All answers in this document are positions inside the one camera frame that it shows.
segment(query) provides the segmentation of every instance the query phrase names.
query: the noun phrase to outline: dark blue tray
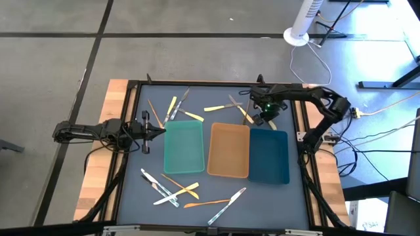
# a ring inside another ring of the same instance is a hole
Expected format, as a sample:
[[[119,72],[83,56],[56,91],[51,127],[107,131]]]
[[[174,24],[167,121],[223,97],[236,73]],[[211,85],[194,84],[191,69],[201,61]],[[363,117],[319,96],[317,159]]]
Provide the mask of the dark blue tray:
[[[249,176],[252,182],[289,183],[289,153],[284,131],[251,129]]]

